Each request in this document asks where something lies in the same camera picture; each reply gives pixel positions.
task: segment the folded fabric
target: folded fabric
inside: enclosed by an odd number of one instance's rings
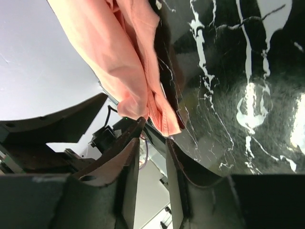
[[[150,117],[164,136],[180,132],[161,84],[148,0],[49,0],[69,41],[118,102],[118,113]]]

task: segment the orange towel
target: orange towel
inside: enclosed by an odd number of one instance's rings
[[[180,132],[160,85],[148,0],[49,0],[76,51],[117,101],[120,116],[150,117],[164,136]]]

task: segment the marble surface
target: marble surface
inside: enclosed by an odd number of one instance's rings
[[[303,173],[305,1],[150,2],[179,147],[221,176]]]

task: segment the purple cable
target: purple cable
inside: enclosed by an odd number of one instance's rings
[[[144,164],[139,168],[139,170],[143,169],[148,161],[148,142],[147,142],[147,139],[144,139],[144,140],[145,140],[146,156],[145,156]]]

